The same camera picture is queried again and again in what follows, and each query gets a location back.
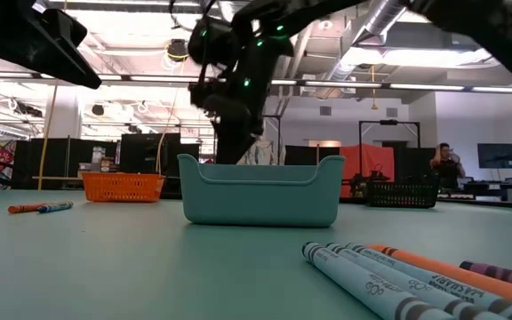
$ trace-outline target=orange crayon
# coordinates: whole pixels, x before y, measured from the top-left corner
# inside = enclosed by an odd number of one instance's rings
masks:
[[[366,247],[385,253],[388,256],[409,263],[413,266],[454,278],[487,292],[495,293],[505,299],[512,300],[512,284],[510,283],[467,271],[447,263],[425,258],[411,252],[398,250],[384,244],[370,244]]]
[[[36,209],[42,207],[45,204],[24,204],[24,205],[12,205],[7,208],[10,214],[24,213],[24,212],[35,212]]]

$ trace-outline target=crayon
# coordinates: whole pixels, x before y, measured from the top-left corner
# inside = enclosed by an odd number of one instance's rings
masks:
[[[347,244],[346,247],[354,252],[361,253],[365,257],[376,260],[385,266],[389,266],[395,270],[405,273],[408,276],[421,280],[423,283],[430,284],[437,289],[471,302],[480,308],[512,319],[512,302],[501,298],[497,294],[485,292],[469,284],[465,284],[423,268],[414,267],[408,263],[390,258],[386,254],[382,254],[376,250],[368,249],[360,244],[351,243]]]
[[[429,284],[424,284],[418,279],[408,276],[400,271],[396,271],[339,244],[328,244],[327,249],[339,254],[339,256],[351,262],[354,262],[358,266],[375,273],[377,276],[389,280],[393,284],[396,284],[405,291],[414,294],[428,304],[451,314],[458,320],[507,320],[506,317],[478,308],[469,302],[458,297],[454,297],[450,293],[443,292]]]
[[[461,262],[460,268],[477,272],[485,276],[490,276],[501,281],[512,284],[512,270],[507,268],[496,267],[486,263],[473,262],[465,260]]]
[[[303,257],[336,284],[387,320],[453,319],[396,285],[316,243],[302,247]]]
[[[7,208],[10,214],[24,213],[24,212],[35,212],[36,209],[42,207],[45,204],[23,204],[23,205],[12,205]]]
[[[57,212],[61,210],[68,210],[72,208],[74,203],[72,201],[67,201],[63,203],[56,203],[56,204],[45,204],[42,207],[38,208],[37,210],[39,213],[50,213],[50,212]]]
[[[419,268],[434,271],[438,274],[454,278],[466,284],[471,284],[487,292],[495,293],[505,299],[512,300],[512,284],[501,280],[483,276],[475,272],[467,271],[447,263],[432,260],[417,254],[398,250],[384,244],[370,244],[367,248],[380,251],[390,257],[409,263]]]

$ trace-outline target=wall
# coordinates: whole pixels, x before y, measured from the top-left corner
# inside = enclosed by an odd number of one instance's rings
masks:
[[[512,143],[512,95],[436,93],[437,138],[461,157],[468,176],[502,180],[512,170],[479,169],[477,143]]]
[[[273,113],[277,100],[267,102],[267,112]],[[292,97],[282,118],[282,141],[285,145],[307,146],[308,140],[339,140],[343,146],[359,142],[358,122],[381,120],[386,117],[387,108],[398,108],[396,120],[408,121],[408,106],[399,99],[378,99],[378,109],[372,109],[372,99],[357,102],[355,99],[329,99]],[[320,116],[319,107],[332,107],[331,116]],[[277,132],[267,125],[265,137],[276,140]],[[365,135],[364,143],[376,144],[381,140],[409,141],[416,145],[416,138],[402,125],[381,126],[375,124]]]
[[[438,144],[436,120],[436,93],[427,93],[408,107],[410,121],[420,123],[420,144],[433,148]]]

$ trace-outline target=plastic bin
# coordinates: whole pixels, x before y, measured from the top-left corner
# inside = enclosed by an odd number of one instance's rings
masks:
[[[344,157],[318,166],[199,164],[178,155],[183,209],[194,223],[326,228],[337,218]]]
[[[94,202],[155,202],[159,200],[164,177],[158,174],[82,174],[86,199]]]
[[[437,192],[437,183],[369,182],[366,197],[370,206],[427,209],[436,206]]]

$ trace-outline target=man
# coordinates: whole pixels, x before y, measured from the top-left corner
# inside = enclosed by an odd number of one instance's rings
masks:
[[[447,143],[436,147],[436,155],[430,160],[430,167],[437,171],[442,188],[457,188],[458,178],[466,177],[460,157],[450,152],[450,145]]]

